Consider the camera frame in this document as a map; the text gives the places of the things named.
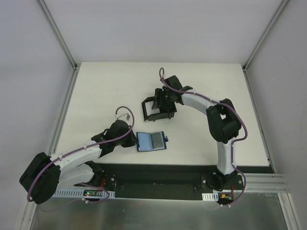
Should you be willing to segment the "blue leather card holder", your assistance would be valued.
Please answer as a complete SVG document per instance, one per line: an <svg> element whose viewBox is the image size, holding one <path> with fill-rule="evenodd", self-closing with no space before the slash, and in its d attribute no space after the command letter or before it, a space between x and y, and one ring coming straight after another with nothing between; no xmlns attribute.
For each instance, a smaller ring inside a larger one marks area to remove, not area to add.
<svg viewBox="0 0 307 230"><path fill-rule="evenodd" d="M145 132L137 132L137 151L138 152L151 152L151 151L158 151L158 150L165 150L167 149L166 143L168 142L168 137L165 135L164 131L161 131L164 138L164 148L163 149L153 149L152 141L150 134Z"/></svg>

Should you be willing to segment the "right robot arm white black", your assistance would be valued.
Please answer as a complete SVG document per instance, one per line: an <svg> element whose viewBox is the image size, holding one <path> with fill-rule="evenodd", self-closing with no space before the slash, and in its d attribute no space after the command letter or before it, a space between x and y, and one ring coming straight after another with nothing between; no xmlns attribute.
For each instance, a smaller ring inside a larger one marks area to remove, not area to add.
<svg viewBox="0 0 307 230"><path fill-rule="evenodd" d="M171 119L177 112L176 104L189 106L205 114L209 132L217 142L218 148L216 173L208 177L206 184L217 191L227 189L232 185L233 178L237 176L234 150L231 145L242 128L231 100L213 100L196 92L190 86L183 87L175 75L165 78L164 74L161 74L160 80L163 87L155 89L152 98L151 109L155 113L149 115L144 112L144 119L148 121Z"/></svg>

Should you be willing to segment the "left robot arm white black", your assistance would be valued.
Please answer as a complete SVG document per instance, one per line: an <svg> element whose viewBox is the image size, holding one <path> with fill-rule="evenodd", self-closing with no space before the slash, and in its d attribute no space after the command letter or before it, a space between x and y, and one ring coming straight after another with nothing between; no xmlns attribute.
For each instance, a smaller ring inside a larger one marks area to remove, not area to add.
<svg viewBox="0 0 307 230"><path fill-rule="evenodd" d="M19 179L27 201L42 204L58 190L74 186L103 188L106 177L95 160L111 153L116 146L136 145L134 124L117 119L110 128L94 135L81 147L66 153L37 154Z"/></svg>

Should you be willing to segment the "black plastic card tray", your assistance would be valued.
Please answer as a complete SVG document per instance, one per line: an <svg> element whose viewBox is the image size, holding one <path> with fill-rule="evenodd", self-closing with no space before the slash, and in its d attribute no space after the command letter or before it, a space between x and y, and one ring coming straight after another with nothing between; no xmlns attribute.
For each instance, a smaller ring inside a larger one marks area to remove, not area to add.
<svg viewBox="0 0 307 230"><path fill-rule="evenodd" d="M156 121L160 119L171 119L177 112L175 103L161 103L156 96L147 97L142 102L142 113L144 121Z"/></svg>

